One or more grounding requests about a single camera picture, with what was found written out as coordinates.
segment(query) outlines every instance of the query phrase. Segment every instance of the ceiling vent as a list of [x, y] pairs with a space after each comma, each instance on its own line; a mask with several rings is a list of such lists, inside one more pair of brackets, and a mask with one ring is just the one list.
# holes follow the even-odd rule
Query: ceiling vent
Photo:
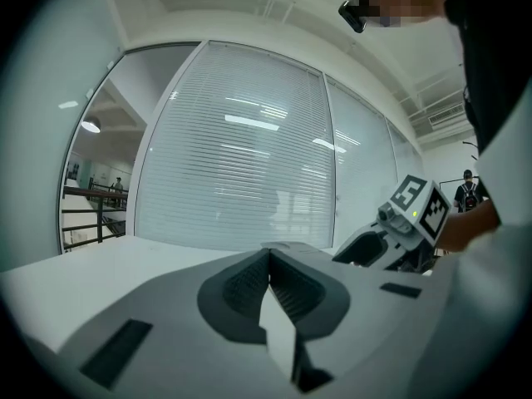
[[451, 106], [444, 111], [440, 111], [437, 114], [429, 117], [429, 122], [433, 129], [440, 129], [445, 126], [449, 126], [458, 121], [462, 121], [466, 118], [466, 110], [464, 104]]

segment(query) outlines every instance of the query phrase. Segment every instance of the air conditioning vent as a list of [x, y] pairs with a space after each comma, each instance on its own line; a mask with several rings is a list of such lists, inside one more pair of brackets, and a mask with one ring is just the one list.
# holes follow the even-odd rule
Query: air conditioning vent
[[451, 108], [447, 108], [444, 111], [438, 112], [433, 116], [429, 117], [429, 122], [434, 128], [442, 127], [442, 124], [445, 123], [445, 126], [448, 126], [452, 122], [458, 121], [458, 119], [465, 118], [465, 109], [464, 104], [454, 105]]

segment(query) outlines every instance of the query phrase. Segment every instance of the white table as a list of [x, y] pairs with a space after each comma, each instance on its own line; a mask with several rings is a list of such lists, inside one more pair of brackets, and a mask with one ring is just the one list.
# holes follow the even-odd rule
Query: white table
[[235, 254], [124, 236], [0, 273], [19, 327], [57, 352], [86, 321], [144, 282]]

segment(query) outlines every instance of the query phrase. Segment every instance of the lamp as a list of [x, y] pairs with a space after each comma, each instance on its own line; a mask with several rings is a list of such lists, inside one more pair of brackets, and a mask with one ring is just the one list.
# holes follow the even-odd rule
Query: lamp
[[88, 116], [81, 122], [81, 127], [85, 130], [90, 131], [91, 133], [100, 133], [101, 124], [95, 116]]

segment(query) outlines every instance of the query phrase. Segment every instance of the window blinds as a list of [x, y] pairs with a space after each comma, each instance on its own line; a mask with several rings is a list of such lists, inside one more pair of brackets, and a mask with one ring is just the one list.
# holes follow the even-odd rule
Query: window blinds
[[332, 81], [329, 97], [337, 152], [333, 244], [337, 247], [375, 219], [377, 207], [397, 183], [397, 173], [384, 117]]
[[334, 151], [323, 78], [210, 42], [165, 105], [146, 152], [135, 234], [202, 249], [332, 245]]
[[423, 161], [416, 148], [389, 121], [388, 126], [390, 127], [390, 136], [392, 137], [393, 152], [396, 157], [397, 175], [399, 179], [402, 179], [406, 175], [424, 177]]

